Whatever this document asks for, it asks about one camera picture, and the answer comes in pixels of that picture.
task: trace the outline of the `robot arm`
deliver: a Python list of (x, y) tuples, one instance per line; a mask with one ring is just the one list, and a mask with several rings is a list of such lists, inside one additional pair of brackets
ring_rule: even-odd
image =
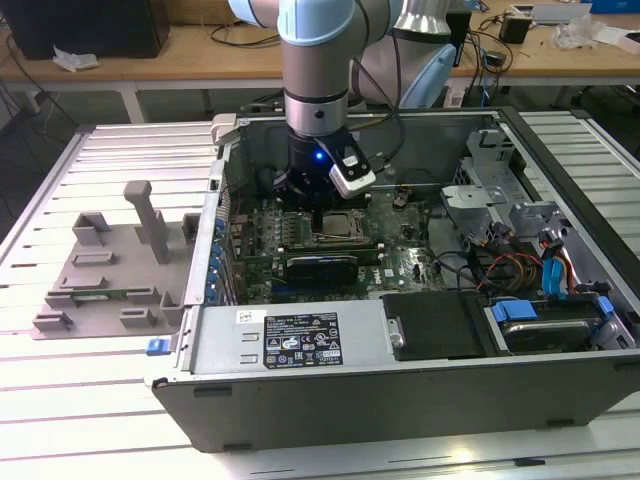
[(347, 118), (350, 62), (395, 25), (402, 0), (231, 0), (240, 19), (282, 38), (287, 124), (323, 137)]
[[(440, 6), (446, 12), (447, 4), (448, 0), (406, 0), (404, 6), (403, 0), (230, 0), (238, 18), (277, 28), (282, 39), (289, 166), (274, 183), (281, 198), (317, 210), (354, 197), (375, 182), (346, 121), (350, 88), (381, 99), (373, 85), (360, 78), (352, 59), (361, 57), (363, 66), (395, 99), (395, 51), (387, 34), (399, 28), (400, 18), (397, 32), (405, 72), (401, 105), (424, 106), (420, 100), (428, 98), (429, 91), (435, 96), (441, 91), (455, 56), (453, 47), (434, 56), (450, 32), (430, 8)], [(434, 37), (434, 25), (442, 23), (444, 28), (436, 29)]]

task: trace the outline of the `black connector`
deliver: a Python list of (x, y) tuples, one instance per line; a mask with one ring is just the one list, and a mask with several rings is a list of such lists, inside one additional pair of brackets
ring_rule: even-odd
[(485, 53), (485, 58), (487, 59), (488, 66), (496, 68), (501, 68), (507, 61), (507, 56), (504, 53), (493, 50)]

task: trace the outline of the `warning label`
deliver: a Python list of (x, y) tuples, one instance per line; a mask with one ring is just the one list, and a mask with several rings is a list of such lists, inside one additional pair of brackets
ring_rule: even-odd
[(264, 366), (274, 368), (342, 365), (336, 313), (264, 317)]

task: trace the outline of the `wooden desk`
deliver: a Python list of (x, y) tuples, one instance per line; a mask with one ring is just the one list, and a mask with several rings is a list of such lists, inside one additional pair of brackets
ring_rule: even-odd
[[(527, 3), (550, 3), (552, 0), (532, 0)], [(498, 15), (512, 0), (486, 2), (491, 10), (475, 13), (472, 28)], [(640, 29), (640, 15), (594, 15), (594, 19), (612, 27)], [(529, 31), (522, 45), (510, 45), (514, 57), (508, 72), (500, 79), (509, 86), (560, 86), (571, 85), (625, 85), (640, 82), (640, 56), (631, 55), (613, 45), (597, 43), (595, 47), (561, 50), (551, 35), (555, 27), (538, 26)], [(500, 25), (489, 27), (486, 32), (498, 36)], [(482, 47), (506, 53), (498, 42), (483, 36)], [(446, 106), (459, 106), (464, 92), (475, 72), (476, 60), (472, 48), (465, 48), (460, 65), (452, 72), (448, 82)], [(560, 103), (566, 88), (561, 89), (556, 103)]]
[[(472, 26), (502, 13), (511, 0), (488, 0), (491, 11), (477, 13)], [(596, 15), (611, 26), (640, 28), (640, 15)], [(144, 122), (138, 99), (142, 90), (278, 88), (282, 86), (279, 47), (240, 49), (216, 44), (209, 38), (210, 27), (176, 27), (164, 49), (154, 59), (100, 58), (102, 65), (78, 73), (61, 70), (53, 62), (22, 62), (29, 74), (50, 91), (118, 91), (133, 123)], [(512, 46), (514, 61), (501, 79), (502, 85), (568, 86), (622, 85), (640, 83), (640, 56), (605, 44), (595, 48), (560, 50), (552, 45), (552, 27), (536, 27), (527, 35), (524, 45)], [(497, 35), (498, 26), (487, 32)], [(4, 38), (0, 34), (0, 79), (14, 91), (32, 91), (34, 86), (16, 65), (7, 59)], [(269, 35), (254, 27), (237, 27), (229, 32), (229, 40), (246, 42)], [(483, 47), (501, 50), (498, 43), (484, 38)], [(467, 48), (459, 67), (448, 82), (449, 105), (455, 106), (471, 82), (475, 58)]]

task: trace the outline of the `wire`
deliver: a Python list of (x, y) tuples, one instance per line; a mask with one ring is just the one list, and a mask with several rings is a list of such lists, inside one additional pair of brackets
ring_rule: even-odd
[(51, 102), (56, 106), (56, 108), (57, 108), (58, 110), (60, 110), (60, 112), (61, 112), (61, 113), (62, 113), (62, 114), (67, 118), (67, 120), (69, 120), (69, 122), (70, 122), (71, 124), (73, 124), (73, 126), (74, 126), (74, 127), (78, 127), (78, 122), (76, 122), (76, 121), (73, 119), (73, 117), (72, 117), (71, 115), (69, 115), (69, 114), (67, 113), (67, 111), (66, 111), (64, 108), (62, 108), (62, 107), (60, 106), (60, 104), (58, 104), (58, 102), (56, 102), (56, 101), (54, 100), (54, 98), (51, 96), (51, 94), (50, 94), (49, 92), (45, 91), (45, 89), (44, 89), (44, 88), (42, 88), (42, 86), (41, 86), (38, 82), (36, 82), (36, 81), (33, 79), (33, 77), (32, 77), (31, 75), (29, 75), (29, 74), (27, 73), (27, 71), (24, 69), (24, 67), (23, 67), (23, 66), (22, 66), (22, 64), (20, 63), (20, 60), (18, 59), (18, 56), (15, 54), (15, 52), (14, 52), (14, 51), (13, 51), (13, 49), (11, 48), (11, 40), (13, 40), (13, 41), (14, 41), (14, 43), (15, 43), (15, 40), (13, 39), (13, 35), (9, 35), (9, 36), (7, 36), (7, 38), (5, 39), (5, 44), (7, 45), (7, 49), (9, 50), (9, 55), (11, 55), (11, 58), (12, 58), (12, 59), (13, 59), (13, 61), (15, 62), (16, 66), (20, 69), (20, 71), (22, 72), (22, 74), (23, 74), (25, 77), (27, 77), (27, 79), (29, 79), (29, 81), (30, 81), (31, 83), (33, 83), (33, 85), (34, 85), (35, 87), (37, 87), (37, 88), (38, 88), (38, 90), (40, 90), (42, 93), (44, 93), (44, 94), (49, 98), (49, 100), (51, 100)]
[[(360, 71), (362, 71), (362, 73), (364, 74), (365, 77), (367, 77), (367, 80), (369, 80), (369, 82), (371, 82), (371, 84), (373, 85), (373, 87), (376, 89), (376, 91), (380, 94), (380, 96), (382, 96), (385, 99), (385, 102), (387, 103), (387, 105), (389, 106), (390, 112), (387, 115), (387, 118), (373, 123), (373, 122), (368, 122), (367, 127), (369, 126), (373, 126), (373, 125), (379, 125), (381, 123), (383, 123), (384, 121), (390, 119), (390, 118), (395, 118), (397, 123), (398, 123), (398, 127), (400, 129), (400, 138), (398, 140), (398, 143), (396, 144), (396, 146), (393, 148), (393, 150), (391, 152), (389, 152), (388, 154), (385, 155), (385, 159), (384, 159), (384, 166), (382, 166), (381, 168), (379, 168), (378, 170), (376, 170), (374, 173), (377, 175), (381, 172), (384, 171), (384, 169), (391, 163), (391, 161), (395, 158), (395, 156), (398, 154), (398, 152), (400, 152), (400, 150), (402, 149), (402, 146), (404, 145), (404, 142), (406, 140), (406, 128), (404, 125), (404, 121), (402, 119), (402, 117), (400, 116), (399, 113), (399, 109), (400, 109), (400, 101), (402, 100), (401, 96), (402, 96), (402, 65), (401, 65), (401, 61), (400, 61), (400, 48), (398, 46), (398, 38), (395, 35), (395, 31), (391, 31), (391, 37), (393, 39), (393, 48), (395, 50), (395, 56), (396, 56), (396, 101), (395, 103), (391, 101), (391, 99), (389, 98), (389, 95), (387, 95), (387, 93), (383, 90), (383, 88), (380, 86), (380, 84), (375, 80), (375, 78), (373, 78), (373, 76), (369, 73), (369, 71), (362, 65), (362, 63), (360, 62), (360, 60), (358, 60), (357, 58), (353, 59), (353, 62), (357, 65), (357, 67), (360, 69)], [(355, 127), (356, 130), (361, 130), (365, 127), (360, 127), (357, 126)]]
[(462, 286), (460, 285), (460, 279), (462, 278), (462, 270), (464, 270), (465, 268), (469, 269), (469, 271), (471, 272), (471, 267), (469, 265), (463, 265), (461, 266), (457, 271), (456, 271), (456, 288), (458, 290), (462, 290)]
[[(60, 95), (62, 95), (62, 92), (58, 92), (58, 94), (56, 95), (56, 102), (60, 99)], [(42, 130), (42, 136), (44, 137), (44, 139), (47, 141), (49, 145), (51, 145), (51, 140), (47, 136), (47, 127), (49, 126), (49, 120), (51, 120), (51, 114), (53, 113), (53, 106), (54, 105), (52, 103), (51, 107), (49, 108), (49, 113), (47, 114), (47, 119), (44, 121), (44, 128)]]
[[(488, 73), (491, 73), (493, 75), (495, 75), (495, 80), (494, 80), (494, 84), (493, 84), (493, 94), (488, 94), (487, 96), (487, 105), (491, 105), (492, 100), (495, 98), (496, 94), (499, 91), (500, 88), (500, 77), (507, 72), (510, 68), (511, 65), (513, 65), (513, 59), (514, 59), (514, 55), (513, 55), (513, 50), (511, 49), (511, 47), (503, 42), (500, 38), (496, 37), (495, 35), (492, 35), (490, 33), (484, 32), (484, 31), (471, 31), (470, 32), (472, 35), (476, 35), (476, 40), (475, 40), (475, 45), (477, 47), (477, 54), (479, 53), (478, 51), (485, 51), (485, 62), (483, 62), (482, 64), (482, 68), (484, 70), (486, 70)], [(502, 45), (504, 48), (506, 48), (507, 52), (508, 52), (508, 61), (506, 63), (506, 65), (502, 65), (501, 67), (498, 68), (491, 68), (488, 63), (486, 62), (486, 50), (482, 49), (481, 45), (480, 45), (480, 39), (479, 39), (479, 35), (484, 35), (485, 37), (491, 38), (493, 39), (493, 41), (499, 43), (500, 45)]]
[[(533, 255), (528, 255), (526, 253), (505, 253), (502, 255), (499, 255), (494, 262), (491, 264), (491, 266), (487, 269), (487, 273), (485, 274), (484, 278), (482, 279), (482, 282), (480, 282), (480, 284), (477, 287), (477, 290), (480, 291), (480, 289), (483, 287), (483, 285), (490, 285), (492, 287), (498, 288), (500, 290), (506, 290), (506, 291), (517, 291), (519, 290), (522, 286), (523, 286), (523, 280), (525, 280), (524, 275), (524, 267), (522, 265), (522, 263), (518, 260), (519, 258), (524, 258), (527, 260), (532, 261), (535, 265), (538, 266), (542, 266), (542, 262), (534, 257)], [(501, 261), (503, 260), (509, 260), (511, 261), (511, 263), (513, 263), (513, 265), (516, 266), (516, 269), (518, 271), (518, 275), (516, 276), (516, 278), (505, 288), (500, 287), (499, 285), (497, 285), (495, 282), (491, 281), (489, 279), (489, 275), (491, 274), (491, 272), (493, 270), (495, 270), (498, 265), (500, 264)]]
[(442, 252), (442, 253), (439, 253), (438, 255), (436, 255), (435, 261), (438, 261), (442, 257), (446, 257), (447, 255), (458, 255), (459, 257), (466, 257), (467, 256), (467, 252), (462, 251), (462, 250), (447, 250), (446, 252)]
[(493, 17), (485, 18), (480, 25), (478, 25), (478, 30), (484, 32), (492, 25), (496, 25), (498, 23), (502, 23), (503, 17), (506, 16), (506, 13), (500, 13), (499, 15), (494, 15)]
[(431, 170), (429, 170), (428, 168), (426, 168), (426, 167), (410, 167), (410, 168), (407, 168), (406, 170), (403, 170), (402, 173), (400, 175), (398, 175), (398, 178), (396, 179), (396, 186), (397, 187), (401, 187), (403, 185), (404, 182), (402, 182), (401, 179), (402, 179), (402, 177), (404, 175), (407, 174), (407, 172), (424, 172), (427, 175), (429, 175), (433, 180), (435, 180), (438, 183), (439, 186), (443, 186), (444, 185), (442, 180), (440, 180), (438, 177), (436, 177), (434, 175), (434, 173)]
[(471, 283), (473, 283), (474, 285), (476, 284), (476, 279), (473, 278), (471, 275), (467, 275), (466, 273), (462, 273), (460, 270), (461, 269), (456, 269), (453, 268), (450, 265), (447, 265), (446, 263), (444, 263), (442, 260), (436, 260), (436, 262), (438, 265), (440, 265), (442, 268), (444, 268), (445, 270), (448, 270), (452, 273), (455, 273), (456, 275), (458, 275), (459, 277), (464, 278), (465, 280), (470, 281)]
[[(244, 22), (234, 22), (233, 25), (231, 25), (231, 27), (241, 25), (242, 23)], [(228, 28), (227, 25), (221, 25), (217, 28), (214, 28), (211, 31), (211, 34), (209, 35), (209, 37), (215, 43), (226, 45), (227, 47), (237, 47), (237, 48), (268, 48), (268, 47), (274, 47), (278, 43), (280, 43), (280, 35), (272, 35), (270, 37), (265, 37), (260, 40), (256, 40), (255, 42), (230, 42), (228, 40), (222, 40), (221, 38), (216, 38), (215, 36), (216, 33), (218, 33), (220, 30), (226, 30), (227, 28)]]
[(268, 102), (269, 100), (274, 100), (276, 98), (280, 98), (282, 96), (284, 96), (284, 88), (281, 88), (280, 90), (278, 90), (275, 93), (269, 93), (268, 95), (264, 95), (262, 97), (258, 97), (253, 101), (253, 103), (264, 103), (264, 102)]
[(471, 43), (471, 45), (473, 45), (473, 51), (475, 53), (476, 56), (476, 70), (473, 73), (473, 78), (471, 79), (471, 83), (469, 84), (469, 87), (467, 88), (467, 91), (464, 93), (464, 96), (462, 97), (462, 104), (464, 105), (464, 102), (467, 101), (467, 98), (469, 98), (469, 95), (471, 94), (471, 90), (473, 89), (473, 85), (476, 83), (476, 79), (478, 78), (478, 75), (480, 73), (480, 37), (479, 35), (475, 35), (472, 33), (471, 29), (469, 29), (469, 31), (467, 32), (467, 35), (469, 36), (469, 42)]

